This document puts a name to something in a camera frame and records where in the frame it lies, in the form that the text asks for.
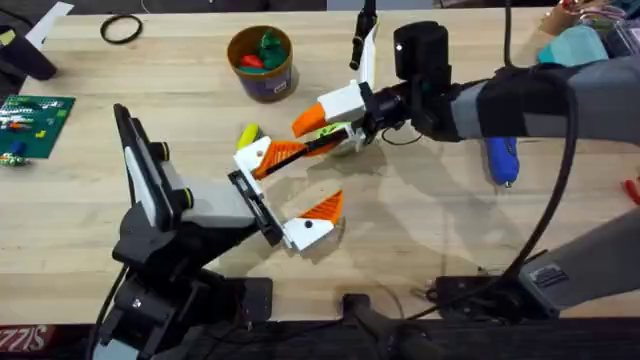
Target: circuit board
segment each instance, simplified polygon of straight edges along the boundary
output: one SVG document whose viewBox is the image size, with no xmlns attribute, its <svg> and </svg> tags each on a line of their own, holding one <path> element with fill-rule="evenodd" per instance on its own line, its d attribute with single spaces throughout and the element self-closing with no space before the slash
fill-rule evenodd
<svg viewBox="0 0 640 360">
<path fill-rule="evenodd" d="M 10 95 L 0 108 L 0 126 L 15 121 L 28 128 L 0 129 L 0 154 L 9 151 L 11 144 L 20 140 L 26 144 L 26 158 L 46 159 L 56 144 L 75 98 Z"/>
</svg>

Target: orange part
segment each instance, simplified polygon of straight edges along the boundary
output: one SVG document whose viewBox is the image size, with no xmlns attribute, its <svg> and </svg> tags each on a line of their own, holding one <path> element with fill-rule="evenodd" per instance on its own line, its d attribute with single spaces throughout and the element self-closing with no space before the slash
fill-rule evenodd
<svg viewBox="0 0 640 360">
<path fill-rule="evenodd" d="M 258 179 L 264 179 L 267 177 L 267 169 L 276 165 L 277 163 L 288 159 L 291 155 L 304 149 L 305 144 L 295 141 L 272 141 L 271 145 L 267 149 L 267 153 L 264 154 L 264 158 L 260 163 L 260 166 L 253 170 L 253 176 Z"/>
<path fill-rule="evenodd" d="M 303 219 L 329 220 L 335 225 L 338 223 L 338 220 L 340 220 L 343 202 L 344 196 L 342 190 L 340 190 L 312 209 L 309 209 L 306 213 L 300 215 L 300 217 Z"/>
<path fill-rule="evenodd" d="M 316 103 L 298 116 L 296 121 L 291 124 L 291 130 L 293 130 L 295 137 L 300 137 L 327 125 L 329 124 L 324 120 L 324 109 L 320 103 Z"/>
</svg>

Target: cable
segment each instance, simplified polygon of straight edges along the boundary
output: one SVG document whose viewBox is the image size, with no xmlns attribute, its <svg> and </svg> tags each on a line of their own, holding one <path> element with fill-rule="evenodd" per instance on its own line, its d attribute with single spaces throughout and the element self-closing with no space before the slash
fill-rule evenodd
<svg viewBox="0 0 640 360">
<path fill-rule="evenodd" d="M 420 136 L 418 136 L 418 137 L 417 137 L 417 138 L 415 138 L 415 139 L 412 139 L 412 140 L 409 140 L 409 141 L 406 141 L 406 142 L 403 142 L 403 143 L 397 143 L 397 142 L 395 142 L 395 141 L 391 141 L 391 140 L 387 139 L 387 137 L 386 137 L 387 131 L 389 131 L 389 130 L 391 130 L 391 129 L 392 129 L 392 128 L 386 128 L 386 129 L 382 130 L 382 136 L 381 136 L 381 138 L 382 138 L 382 140 L 384 140 L 384 142 L 386 142 L 387 144 L 394 145 L 394 146 L 411 145 L 411 144 L 413 144 L 413 143 L 418 142 L 418 140 L 422 139 L 422 136 L 423 136 L 422 134 L 420 134 Z"/>
<path fill-rule="evenodd" d="M 32 28 L 32 27 L 33 27 L 33 23 L 31 22 L 31 20 L 27 19 L 26 17 L 24 17 L 24 16 L 22 16 L 22 15 L 18 15 L 18 14 L 16 14 L 16 13 L 14 13 L 13 11 L 9 11 L 9 10 L 4 9 L 4 8 L 1 8 L 1 7 L 0 7 L 0 12 L 1 12 L 1 13 L 5 13 L 5 14 L 9 15 L 9 16 L 11 16 L 12 18 L 15 18 L 15 19 L 17 19 L 17 20 L 22 21 L 23 23 L 25 23 L 25 24 L 29 25 L 29 27 L 30 27 L 30 28 Z"/>
<path fill-rule="evenodd" d="M 142 6 L 142 10 L 144 10 L 144 12 L 151 14 L 151 11 L 149 11 L 149 9 L 144 5 L 144 0 L 140 0 L 140 6 Z"/>
<path fill-rule="evenodd" d="M 511 62 L 511 0 L 504 3 L 504 44 L 502 57 L 506 67 L 514 68 Z"/>
<path fill-rule="evenodd" d="M 123 265 L 122 269 L 116 276 L 116 280 L 111 285 L 111 289 L 109 289 L 109 293 L 107 297 L 104 299 L 104 303 L 102 303 L 102 307 L 100 308 L 100 312 L 98 313 L 98 318 L 96 319 L 95 325 L 91 328 L 91 332 L 89 332 L 89 340 L 87 341 L 87 348 L 85 349 L 84 358 L 85 360 L 93 359 L 93 349 L 96 346 L 96 338 L 98 336 L 98 329 L 102 325 L 104 321 L 104 317 L 107 314 L 107 309 L 109 308 L 109 304 L 111 304 L 111 300 L 113 300 L 113 296 L 116 293 L 116 290 L 120 286 L 124 275 L 127 273 L 127 266 Z"/>
<path fill-rule="evenodd" d="M 511 2 L 510 0 L 506 0 L 505 5 L 506 16 L 505 16 L 505 41 L 511 39 Z M 504 46 L 505 49 L 505 65 L 512 66 L 510 56 L 509 56 L 509 47 L 510 45 L 507 43 Z M 417 314 L 409 316 L 408 320 L 416 320 L 425 315 L 431 314 L 432 312 L 437 311 L 438 309 L 449 307 L 456 302 L 461 300 L 468 299 L 472 296 L 475 296 L 481 292 L 488 290 L 489 288 L 495 286 L 499 282 L 507 279 L 513 275 L 515 275 L 520 268 L 524 265 L 527 258 L 535 248 L 536 244 L 542 237 L 542 234 L 547 229 L 547 226 L 551 222 L 553 215 L 555 214 L 556 209 L 558 208 L 558 204 L 562 199 L 562 195 L 567 187 L 567 182 L 569 179 L 569 174 L 571 173 L 571 167 L 573 165 L 573 158 L 576 152 L 576 144 L 578 142 L 578 100 L 574 91 L 565 83 L 563 79 L 560 79 L 548 72 L 535 72 L 533 73 L 534 77 L 539 77 L 541 80 L 552 83 L 554 86 L 558 88 L 562 88 L 566 100 L 567 100 L 567 130 L 566 130 L 566 139 L 564 151 L 562 154 L 562 162 L 560 164 L 560 171 L 558 172 L 558 177 L 556 178 L 555 186 L 551 192 L 551 197 L 549 198 L 549 202 L 540 217 L 540 220 L 536 224 L 531 236 L 529 236 L 529 240 L 525 243 L 525 245 L 520 250 L 518 256 L 511 262 L 511 265 L 494 281 L 491 281 L 477 289 L 471 290 L 468 293 L 462 294 L 454 299 L 449 301 L 436 304 L 427 310 L 421 311 Z"/>
<path fill-rule="evenodd" d="M 309 327 L 307 329 L 301 330 L 301 331 L 296 331 L 294 333 L 288 334 L 286 336 L 282 336 L 282 337 L 278 337 L 278 338 L 269 338 L 269 337 L 265 337 L 262 339 L 256 339 L 256 340 L 248 340 L 248 341 L 234 341 L 234 340 L 226 340 L 224 339 L 224 337 L 216 337 L 216 336 L 211 336 L 212 339 L 222 342 L 222 343 L 226 343 L 226 344 L 232 344 L 232 345 L 251 345 L 251 344 L 259 344 L 259 343 L 283 343 L 285 341 L 289 341 L 291 339 L 295 339 L 297 337 L 300 337 L 302 335 L 306 335 L 308 333 L 311 332 L 315 332 L 315 331 L 319 331 L 319 330 L 323 330 L 323 329 L 328 329 L 334 326 L 338 326 L 338 325 L 342 325 L 343 323 L 343 319 L 340 320 L 335 320 L 332 322 L 328 322 L 328 323 L 323 323 L 321 325 L 318 326 L 312 326 Z"/>
</svg>

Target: wooden tabletop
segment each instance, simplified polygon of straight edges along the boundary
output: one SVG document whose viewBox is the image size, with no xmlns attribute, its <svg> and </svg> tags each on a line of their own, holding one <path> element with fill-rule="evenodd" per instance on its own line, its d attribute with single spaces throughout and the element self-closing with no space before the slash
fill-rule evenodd
<svg viewBox="0 0 640 360">
<path fill-rule="evenodd" d="M 544 9 L 514 12 L 514 53 L 530 46 Z M 93 322 L 120 264 L 111 259 L 128 208 L 122 150 L 112 106 L 139 117 L 151 139 L 169 142 L 179 172 L 225 179 L 248 122 L 275 139 L 315 98 L 344 86 L 355 13 L 143 15 L 129 45 L 100 39 L 104 16 L 58 20 L 45 44 L 59 76 L 28 80 L 23 94 L 77 98 L 48 160 L 0 168 L 0 323 Z M 392 33 L 436 20 L 450 34 L 454 79 L 491 76 L 502 58 L 499 9 L 383 12 L 377 87 L 397 82 Z M 231 37 L 255 24 L 275 25 L 293 41 L 299 85 L 275 104 L 249 99 L 229 68 Z M 531 54 L 524 61 L 532 59 Z M 405 126 L 389 137 L 413 137 Z M 554 184 L 563 142 L 522 140 L 514 188 L 488 181 L 482 146 L 419 143 L 370 146 L 343 159 L 303 159 L 263 186 L 280 215 L 291 217 L 338 188 L 345 191 L 340 231 L 304 256 L 270 248 L 256 235 L 208 267 L 230 276 L 274 280 L 275 319 L 337 316 L 345 292 L 365 292 L 391 316 L 423 309 L 411 295 L 443 274 L 501 269 L 529 236 Z M 573 175 L 541 248 L 553 248 L 633 207 L 620 181 L 635 178 L 635 147 L 581 141 Z M 568 315 L 640 315 L 636 293 L 604 299 Z"/>
</svg>

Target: black bracket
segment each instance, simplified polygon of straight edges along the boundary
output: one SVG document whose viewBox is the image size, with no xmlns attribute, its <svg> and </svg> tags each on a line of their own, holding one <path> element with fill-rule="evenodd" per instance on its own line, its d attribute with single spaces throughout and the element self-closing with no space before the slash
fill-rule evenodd
<svg viewBox="0 0 640 360">
<path fill-rule="evenodd" d="M 449 304 L 454 299 L 487 287 L 498 276 L 441 276 L 427 290 L 425 297 L 435 304 Z M 445 320 L 499 321 L 518 324 L 525 319 L 549 319 L 544 307 L 517 279 L 501 279 L 467 299 L 454 301 L 440 309 Z"/>
<path fill-rule="evenodd" d="M 269 212 L 262 199 L 260 199 L 251 186 L 249 186 L 242 171 L 236 170 L 230 173 L 229 180 L 231 180 L 231 183 L 235 185 L 240 195 L 242 195 L 242 198 L 256 218 L 256 223 L 269 244 L 271 246 L 278 245 L 280 240 L 282 240 L 284 232 L 273 216 L 271 216 L 271 212 Z"/>
</svg>

